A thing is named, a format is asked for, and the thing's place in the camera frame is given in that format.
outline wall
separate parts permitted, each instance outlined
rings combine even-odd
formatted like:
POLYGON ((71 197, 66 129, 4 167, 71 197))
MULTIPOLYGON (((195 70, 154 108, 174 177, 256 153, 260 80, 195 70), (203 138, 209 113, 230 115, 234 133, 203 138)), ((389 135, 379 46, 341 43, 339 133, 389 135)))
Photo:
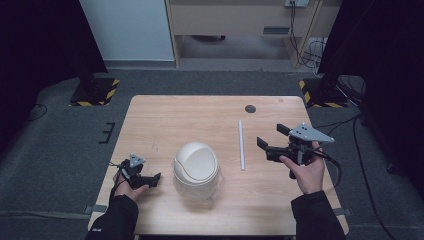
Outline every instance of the wall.
POLYGON ((174 61, 164 0, 81 0, 103 59, 174 61))

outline light wood tabletop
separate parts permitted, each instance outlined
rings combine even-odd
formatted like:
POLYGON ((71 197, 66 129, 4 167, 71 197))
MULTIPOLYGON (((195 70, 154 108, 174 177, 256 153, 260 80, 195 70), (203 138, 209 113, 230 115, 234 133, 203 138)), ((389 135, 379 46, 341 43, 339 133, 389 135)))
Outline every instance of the light wood tabletop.
MULTIPOLYGON (((290 202, 302 193, 284 164, 266 160, 256 137, 271 146, 286 147, 288 138, 276 131, 277 123, 294 128, 302 122, 310 124, 299 97, 135 96, 111 162, 119 164, 133 153, 146 159, 143 176, 162 173, 158 186, 137 202, 135 234, 295 235, 290 202), (256 111, 248 113, 248 105, 256 111), (240 120, 245 171, 240 168, 240 120), (225 180, 213 201, 187 199, 173 185, 172 163, 179 149, 189 142, 208 144, 220 161, 225 180)), ((108 168, 96 205, 108 205, 116 171, 116 167, 108 168)), ((327 170, 324 191, 333 209, 340 208, 327 170)), ((94 212, 89 226, 102 214, 94 212)), ((347 234, 345 217, 338 219, 347 234)))

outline white lid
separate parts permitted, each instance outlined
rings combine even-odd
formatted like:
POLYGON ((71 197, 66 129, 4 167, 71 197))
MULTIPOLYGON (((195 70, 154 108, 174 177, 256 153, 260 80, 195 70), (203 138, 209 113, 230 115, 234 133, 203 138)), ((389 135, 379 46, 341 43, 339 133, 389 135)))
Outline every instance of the white lid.
POLYGON ((212 149, 199 142, 184 145, 177 153, 174 172, 187 184, 201 184, 216 175, 218 160, 212 149))

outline forearm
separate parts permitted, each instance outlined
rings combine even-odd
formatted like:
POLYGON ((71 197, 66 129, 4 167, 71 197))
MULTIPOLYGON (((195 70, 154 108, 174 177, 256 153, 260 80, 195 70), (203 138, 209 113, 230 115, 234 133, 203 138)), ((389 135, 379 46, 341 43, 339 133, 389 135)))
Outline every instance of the forearm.
POLYGON ((346 239, 343 229, 323 191, 300 196, 292 201, 298 240, 346 239))
POLYGON ((85 239, 134 239, 137 218, 137 204, 126 195, 116 196, 106 213, 94 221, 85 239))

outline white strip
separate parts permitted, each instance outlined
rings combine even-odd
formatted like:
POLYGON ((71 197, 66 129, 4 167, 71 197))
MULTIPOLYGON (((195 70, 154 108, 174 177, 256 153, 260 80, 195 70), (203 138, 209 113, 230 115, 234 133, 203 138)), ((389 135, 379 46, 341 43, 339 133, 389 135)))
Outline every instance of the white strip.
POLYGON ((239 142, 240 142, 240 166, 241 166, 241 170, 244 171, 246 167, 244 163, 243 124, 241 120, 239 121, 239 142))

